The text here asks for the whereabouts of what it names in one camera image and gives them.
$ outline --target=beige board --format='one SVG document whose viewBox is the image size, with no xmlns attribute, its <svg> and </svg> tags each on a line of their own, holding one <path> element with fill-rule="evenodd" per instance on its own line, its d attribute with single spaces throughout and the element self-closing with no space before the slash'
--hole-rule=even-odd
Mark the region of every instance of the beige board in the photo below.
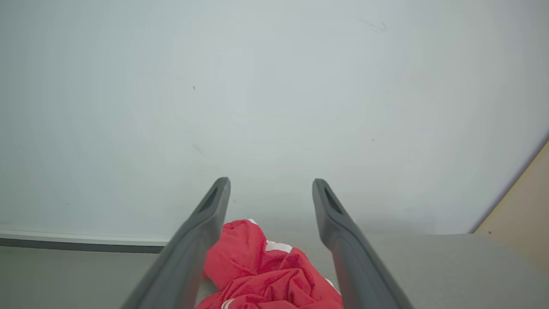
<svg viewBox="0 0 549 309">
<path fill-rule="evenodd" d="M 484 220 L 489 234 L 549 273 L 549 142 Z"/>
</svg>

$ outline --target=red garment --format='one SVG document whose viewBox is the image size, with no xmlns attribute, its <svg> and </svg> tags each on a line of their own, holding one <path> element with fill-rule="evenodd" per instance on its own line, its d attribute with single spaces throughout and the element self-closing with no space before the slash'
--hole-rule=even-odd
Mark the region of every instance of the red garment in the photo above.
<svg viewBox="0 0 549 309">
<path fill-rule="evenodd" d="M 343 308 L 341 295 L 301 250 L 268 241 L 253 220 L 223 226 L 208 251 L 204 275 L 220 292 L 197 309 Z"/>
</svg>

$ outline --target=red clothing with white trim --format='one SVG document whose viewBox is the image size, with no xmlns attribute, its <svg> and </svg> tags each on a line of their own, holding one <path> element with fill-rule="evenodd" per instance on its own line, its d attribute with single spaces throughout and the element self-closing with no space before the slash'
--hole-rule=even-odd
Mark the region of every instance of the red clothing with white trim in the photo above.
<svg viewBox="0 0 549 309">
<path fill-rule="evenodd" d="M 223 226 L 219 242 L 208 251 L 204 275 L 220 292 L 197 309 L 343 308 L 341 295 L 301 250 L 267 241 L 253 220 Z"/>
</svg>

